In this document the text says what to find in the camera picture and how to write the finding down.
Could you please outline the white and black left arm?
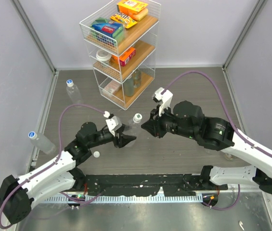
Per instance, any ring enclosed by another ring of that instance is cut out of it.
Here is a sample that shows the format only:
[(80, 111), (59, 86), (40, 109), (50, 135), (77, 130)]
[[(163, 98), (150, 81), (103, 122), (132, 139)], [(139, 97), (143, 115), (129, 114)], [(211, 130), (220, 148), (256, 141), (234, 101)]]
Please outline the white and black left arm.
[(1, 223), (2, 216), (12, 226), (25, 219), (46, 198), (70, 189), (81, 191), (85, 176), (77, 167), (91, 157), (91, 148), (110, 142), (123, 148), (136, 140), (135, 136), (124, 133), (126, 125), (117, 125), (113, 119), (109, 122), (114, 129), (106, 126), (98, 130), (94, 123), (84, 123), (76, 138), (52, 160), (25, 175), (7, 176), (0, 186), (0, 228), (6, 228)]

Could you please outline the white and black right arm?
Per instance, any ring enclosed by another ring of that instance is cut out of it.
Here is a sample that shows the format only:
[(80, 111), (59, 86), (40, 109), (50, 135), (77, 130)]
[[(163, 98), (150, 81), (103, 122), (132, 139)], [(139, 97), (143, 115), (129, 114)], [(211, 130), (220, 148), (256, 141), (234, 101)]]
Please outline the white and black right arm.
[(272, 194), (272, 150), (247, 137), (230, 122), (206, 117), (200, 106), (183, 101), (163, 113), (157, 107), (141, 127), (154, 137), (162, 138), (169, 132), (192, 139), (205, 149), (230, 154), (248, 163), (245, 167), (203, 166), (199, 184), (204, 190), (225, 184), (243, 184), (258, 186)]

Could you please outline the blue and white bottle cap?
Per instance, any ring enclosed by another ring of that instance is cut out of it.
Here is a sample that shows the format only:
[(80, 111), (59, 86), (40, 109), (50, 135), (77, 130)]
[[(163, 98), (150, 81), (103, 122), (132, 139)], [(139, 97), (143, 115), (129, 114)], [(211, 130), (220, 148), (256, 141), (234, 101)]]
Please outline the blue and white bottle cap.
[(72, 87), (72, 86), (74, 85), (73, 80), (71, 80), (71, 79), (67, 80), (67, 81), (66, 81), (66, 85), (67, 85), (68, 87)]

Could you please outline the clear plastic bottle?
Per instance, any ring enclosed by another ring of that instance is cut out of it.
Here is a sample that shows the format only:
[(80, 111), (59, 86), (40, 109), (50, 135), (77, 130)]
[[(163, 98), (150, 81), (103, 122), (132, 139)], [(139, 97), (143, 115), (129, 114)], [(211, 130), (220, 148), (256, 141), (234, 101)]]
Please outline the clear plastic bottle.
[(141, 123), (134, 123), (133, 118), (129, 120), (128, 124), (130, 126), (130, 130), (127, 135), (137, 137), (141, 132)]
[(215, 152), (214, 150), (210, 150), (210, 149), (206, 149), (206, 148), (204, 150), (208, 154), (214, 154), (214, 152)]
[(75, 83), (72, 87), (66, 86), (66, 92), (73, 104), (83, 104), (81, 93)]

